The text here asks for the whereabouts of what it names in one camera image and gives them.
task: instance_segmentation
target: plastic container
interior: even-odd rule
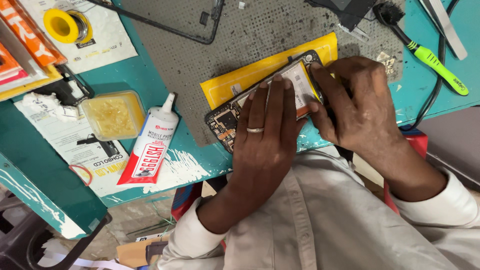
[[[82,102],[82,109],[100,141],[136,138],[145,120],[145,110],[135,91],[97,95]]]

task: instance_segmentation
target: perforated mat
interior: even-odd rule
[[[213,6],[212,0],[208,5],[205,1],[123,0],[122,8],[169,26],[180,25],[185,32],[198,33],[199,27],[204,27],[199,25],[201,12],[210,13]],[[394,2],[402,8],[405,6],[404,0]],[[332,31],[337,34],[339,58],[361,55],[376,60],[383,52],[389,58],[382,61],[394,59],[387,71],[389,82],[398,81],[402,76],[403,45],[390,29],[376,20],[363,19],[358,25],[375,39],[372,45],[367,45],[340,29],[331,11],[313,8],[302,0],[250,0],[245,3],[245,9],[241,10],[238,1],[225,0],[211,45],[132,21],[168,90],[178,93],[176,105],[199,146],[217,141],[204,123],[210,107],[199,83]],[[202,36],[209,36],[212,22],[209,18]]]

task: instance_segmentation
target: green handle brush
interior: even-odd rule
[[[405,46],[422,62],[427,64],[433,70],[435,70],[440,76],[444,78],[451,88],[459,95],[468,95],[467,87],[459,80],[457,76],[451,73],[435,56],[435,54],[428,48],[421,46],[415,41],[411,40],[405,33],[398,27],[398,22],[405,16],[405,13],[390,1],[378,4],[373,7],[378,21],[385,26],[390,27],[395,35],[405,44]]]

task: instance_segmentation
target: glue tube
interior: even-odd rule
[[[117,185],[154,186],[179,117],[172,112],[175,94],[170,93],[162,107],[151,107],[138,135],[127,166]]]

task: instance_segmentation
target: finger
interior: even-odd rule
[[[349,80],[351,85],[355,85],[352,87],[355,88],[355,92],[375,92],[377,95],[385,92],[383,86],[387,82],[387,75],[382,63],[362,56],[352,56],[333,62],[328,70]],[[364,88],[358,85],[366,78],[370,79],[370,85],[373,87]]]
[[[297,140],[297,136],[295,136],[296,124],[297,108],[295,106],[295,89],[292,85],[289,85],[283,93],[283,112],[280,130],[282,142],[291,144]]]
[[[276,75],[270,84],[270,94],[268,95],[265,117],[265,136],[279,137],[280,135],[283,113],[283,93],[287,83],[291,87],[291,81],[284,81],[281,75]]]
[[[335,135],[335,127],[332,120],[327,115],[325,107],[317,101],[308,104],[312,114],[310,115],[313,125],[318,129],[322,139],[338,145],[338,140]]]
[[[351,114],[354,106],[345,88],[319,63],[314,62],[311,64],[311,70],[315,81],[317,81],[318,85],[324,91],[328,102],[339,120],[343,119],[345,115]]]
[[[250,96],[245,100],[243,107],[240,112],[238,124],[237,124],[237,134],[235,136],[235,144],[241,144],[247,138],[247,127],[248,127],[248,118],[250,115],[250,108],[252,107],[252,97],[255,92],[252,92]]]
[[[347,79],[350,82],[350,90],[353,92],[353,98],[356,103],[368,95],[374,93],[372,87],[372,77],[368,66],[351,58],[343,58],[333,62],[328,66],[328,71]]]
[[[266,82],[260,83],[258,89],[255,91],[255,95],[252,100],[252,106],[250,108],[250,115],[248,119],[248,128],[264,128],[265,125],[265,103],[268,96],[268,84]],[[261,139],[263,132],[248,133],[248,137]]]

